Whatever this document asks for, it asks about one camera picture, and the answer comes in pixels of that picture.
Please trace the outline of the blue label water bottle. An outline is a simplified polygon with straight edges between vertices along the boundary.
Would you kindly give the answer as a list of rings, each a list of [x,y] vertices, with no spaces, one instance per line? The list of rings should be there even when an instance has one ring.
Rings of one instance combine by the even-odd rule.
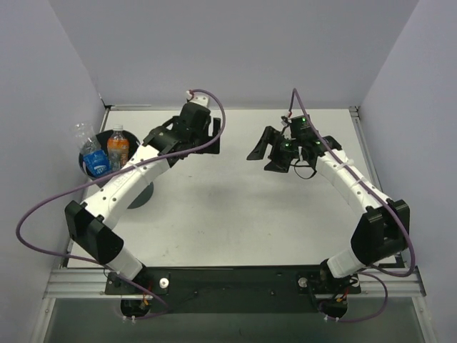
[[[110,171],[109,160],[92,125],[88,122],[75,124],[71,127],[71,134],[76,140],[86,173],[95,179],[107,175]]]

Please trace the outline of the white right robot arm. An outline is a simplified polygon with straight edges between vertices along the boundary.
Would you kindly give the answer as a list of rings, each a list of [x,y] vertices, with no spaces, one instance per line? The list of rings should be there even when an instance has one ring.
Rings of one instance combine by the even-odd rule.
[[[283,119],[285,127],[264,129],[247,160],[268,158],[266,171],[286,173],[295,161],[306,162],[342,196],[359,218],[348,248],[323,262],[324,274],[343,279],[408,246],[410,210],[377,189],[353,165],[332,136],[320,136],[304,117]]]

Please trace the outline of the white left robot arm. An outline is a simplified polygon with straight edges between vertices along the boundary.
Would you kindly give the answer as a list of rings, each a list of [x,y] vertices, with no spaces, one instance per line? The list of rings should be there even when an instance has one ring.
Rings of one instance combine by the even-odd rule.
[[[126,248],[114,227],[129,206],[153,181],[189,154],[218,154],[221,120],[212,118],[209,98],[198,95],[179,115],[152,129],[135,154],[97,193],[65,208],[71,239],[96,263],[121,277],[131,294],[146,287],[143,264]]]

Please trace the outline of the orange soda bottle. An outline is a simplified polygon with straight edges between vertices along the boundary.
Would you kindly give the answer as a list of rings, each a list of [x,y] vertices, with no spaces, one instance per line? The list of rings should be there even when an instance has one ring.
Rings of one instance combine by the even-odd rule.
[[[124,136],[122,125],[113,128],[113,134],[107,141],[107,150],[111,171],[121,170],[129,160],[129,141]]]

